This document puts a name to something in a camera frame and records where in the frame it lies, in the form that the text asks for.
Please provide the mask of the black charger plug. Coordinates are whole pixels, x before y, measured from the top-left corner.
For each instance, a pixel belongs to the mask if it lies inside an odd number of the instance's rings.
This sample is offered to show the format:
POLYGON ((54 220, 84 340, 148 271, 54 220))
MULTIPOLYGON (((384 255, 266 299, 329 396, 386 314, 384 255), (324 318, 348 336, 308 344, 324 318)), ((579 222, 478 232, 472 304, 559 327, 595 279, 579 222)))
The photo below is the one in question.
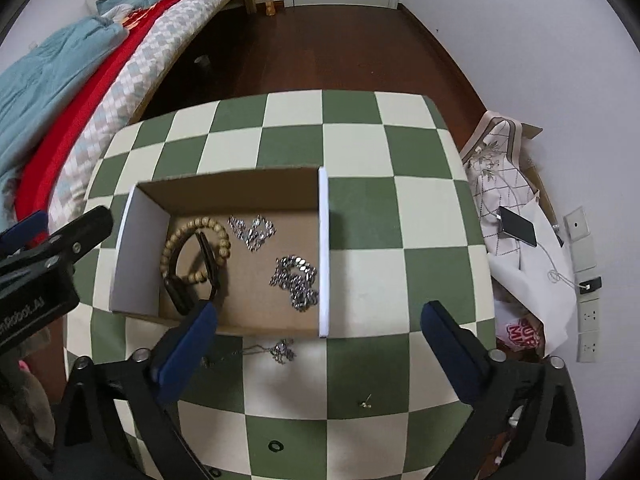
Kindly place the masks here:
POLYGON ((593 292, 599 290, 601 287, 602 278, 600 276, 596 276, 595 278, 590 278, 589 280, 578 283, 578 289, 581 295, 592 294, 593 292))

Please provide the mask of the red bed sheet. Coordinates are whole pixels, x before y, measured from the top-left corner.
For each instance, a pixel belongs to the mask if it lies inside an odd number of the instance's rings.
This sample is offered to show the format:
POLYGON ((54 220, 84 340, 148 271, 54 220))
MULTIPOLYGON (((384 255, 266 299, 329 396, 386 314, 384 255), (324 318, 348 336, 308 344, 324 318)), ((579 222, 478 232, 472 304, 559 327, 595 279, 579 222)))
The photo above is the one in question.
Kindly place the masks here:
POLYGON ((17 221, 48 208, 49 197, 70 150, 107 90, 162 14, 180 0, 160 0, 142 9, 124 11, 127 36, 54 110, 53 118, 29 149, 14 184, 12 217, 17 221))

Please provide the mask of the checkered grey white mattress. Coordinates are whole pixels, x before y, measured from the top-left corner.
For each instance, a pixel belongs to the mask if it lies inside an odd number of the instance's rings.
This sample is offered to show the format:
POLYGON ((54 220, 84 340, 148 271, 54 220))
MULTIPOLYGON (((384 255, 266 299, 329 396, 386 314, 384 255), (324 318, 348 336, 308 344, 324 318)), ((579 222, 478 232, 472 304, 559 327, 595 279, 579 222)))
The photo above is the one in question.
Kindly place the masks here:
POLYGON ((116 70, 87 125, 63 156, 62 169, 47 200, 50 231, 81 213, 93 168, 113 136, 140 119, 172 64, 230 1, 179 0, 155 19, 134 53, 116 70))

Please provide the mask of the white wall socket strip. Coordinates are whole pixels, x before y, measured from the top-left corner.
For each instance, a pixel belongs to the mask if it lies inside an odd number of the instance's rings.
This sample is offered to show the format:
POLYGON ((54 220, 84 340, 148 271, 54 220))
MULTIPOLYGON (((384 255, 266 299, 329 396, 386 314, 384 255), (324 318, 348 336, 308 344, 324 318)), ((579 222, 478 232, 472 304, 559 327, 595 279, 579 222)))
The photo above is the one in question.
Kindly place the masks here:
POLYGON ((578 207, 564 217, 570 243, 570 260, 577 294, 577 361, 595 363, 599 352, 602 278, 597 270, 594 241, 584 208, 578 207))

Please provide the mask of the black fitness band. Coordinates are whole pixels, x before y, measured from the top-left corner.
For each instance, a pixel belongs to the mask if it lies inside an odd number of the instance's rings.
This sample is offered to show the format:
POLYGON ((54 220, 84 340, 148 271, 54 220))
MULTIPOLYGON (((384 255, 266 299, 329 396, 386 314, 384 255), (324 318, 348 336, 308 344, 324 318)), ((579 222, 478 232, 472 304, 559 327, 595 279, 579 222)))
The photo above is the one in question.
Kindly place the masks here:
POLYGON ((192 298, 189 287, 196 284, 209 282, 209 300, 213 301, 219 290, 219 266, 212 246, 206 235, 198 229, 187 228, 175 232, 165 244, 162 258, 160 258, 160 275, 163 285, 172 304, 180 315, 186 316, 194 308, 195 301, 192 298), (177 264, 180 252, 190 238, 194 236, 201 249, 201 256, 205 264, 204 271, 196 271, 183 278, 177 274, 177 264))

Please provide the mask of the open cardboard box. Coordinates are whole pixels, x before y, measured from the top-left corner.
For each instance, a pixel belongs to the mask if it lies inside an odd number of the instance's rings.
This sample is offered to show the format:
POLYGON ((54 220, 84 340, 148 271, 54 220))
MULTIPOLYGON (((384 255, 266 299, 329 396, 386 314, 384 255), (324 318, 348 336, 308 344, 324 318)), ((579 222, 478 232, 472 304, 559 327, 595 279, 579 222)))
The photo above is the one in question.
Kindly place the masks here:
MULTIPOLYGON (((182 316, 160 275, 175 232, 192 226, 228 252, 218 330, 326 338, 330 332, 329 177, 322 167, 258 168, 139 182, 116 238, 108 310, 167 325, 182 316)), ((204 271, 194 236, 177 274, 204 271)))

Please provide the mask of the black smartphone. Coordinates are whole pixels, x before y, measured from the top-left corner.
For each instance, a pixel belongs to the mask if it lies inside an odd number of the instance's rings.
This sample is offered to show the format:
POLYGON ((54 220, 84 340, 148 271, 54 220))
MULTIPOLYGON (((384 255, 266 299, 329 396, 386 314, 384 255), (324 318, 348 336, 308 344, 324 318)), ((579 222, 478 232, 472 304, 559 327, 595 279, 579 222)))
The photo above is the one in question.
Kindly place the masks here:
POLYGON ((535 226, 532 222, 503 206, 498 208, 498 219, 503 234, 530 247, 537 246, 535 226))

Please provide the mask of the white red plastic bag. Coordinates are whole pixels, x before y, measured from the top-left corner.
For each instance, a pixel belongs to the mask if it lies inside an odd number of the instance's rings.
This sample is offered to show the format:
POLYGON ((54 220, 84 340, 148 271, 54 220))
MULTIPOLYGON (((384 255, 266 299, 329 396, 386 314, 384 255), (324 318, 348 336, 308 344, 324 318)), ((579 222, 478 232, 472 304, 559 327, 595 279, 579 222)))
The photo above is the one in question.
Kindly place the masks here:
POLYGON ((515 352, 532 350, 538 356, 544 352, 544 326, 529 310, 519 304, 498 301, 496 337, 515 352))

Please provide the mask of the white patterned tote bag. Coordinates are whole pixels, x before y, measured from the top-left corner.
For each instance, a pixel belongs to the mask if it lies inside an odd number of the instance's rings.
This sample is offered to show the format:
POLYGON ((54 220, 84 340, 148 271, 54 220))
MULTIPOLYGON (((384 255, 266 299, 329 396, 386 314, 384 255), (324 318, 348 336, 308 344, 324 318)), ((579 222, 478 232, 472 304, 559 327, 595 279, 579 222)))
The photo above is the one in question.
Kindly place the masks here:
POLYGON ((487 112, 461 151, 487 248, 497 337, 548 356, 567 340, 578 286, 566 250, 521 170, 523 124, 487 112))

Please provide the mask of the small stud earring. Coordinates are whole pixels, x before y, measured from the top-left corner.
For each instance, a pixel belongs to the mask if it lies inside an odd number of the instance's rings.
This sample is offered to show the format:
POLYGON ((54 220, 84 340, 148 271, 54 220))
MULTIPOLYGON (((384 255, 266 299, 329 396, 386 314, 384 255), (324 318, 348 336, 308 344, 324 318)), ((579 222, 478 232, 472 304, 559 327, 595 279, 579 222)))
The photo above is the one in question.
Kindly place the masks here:
POLYGON ((367 397, 359 403, 360 408, 365 408, 366 410, 368 410, 369 408, 372 408, 371 396, 372 394, 368 394, 367 397))

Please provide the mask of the teal blanket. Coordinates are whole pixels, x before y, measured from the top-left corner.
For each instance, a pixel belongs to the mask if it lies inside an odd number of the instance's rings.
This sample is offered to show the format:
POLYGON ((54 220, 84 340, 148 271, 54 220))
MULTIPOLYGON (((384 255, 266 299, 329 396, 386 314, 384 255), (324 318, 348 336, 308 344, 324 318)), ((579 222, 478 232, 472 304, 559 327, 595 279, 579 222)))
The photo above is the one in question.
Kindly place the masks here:
POLYGON ((89 16, 59 29, 1 74, 1 175, 12 176, 56 114, 127 38, 121 24, 89 16))

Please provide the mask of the small orange bottle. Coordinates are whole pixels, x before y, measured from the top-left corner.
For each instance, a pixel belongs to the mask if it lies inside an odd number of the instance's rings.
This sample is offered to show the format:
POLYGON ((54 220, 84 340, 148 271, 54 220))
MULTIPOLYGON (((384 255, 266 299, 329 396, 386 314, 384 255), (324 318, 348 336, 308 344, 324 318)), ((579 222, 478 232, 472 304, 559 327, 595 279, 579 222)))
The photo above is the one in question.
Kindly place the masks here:
POLYGON ((277 12, 274 0, 265 0, 265 14, 267 16, 275 16, 277 12))

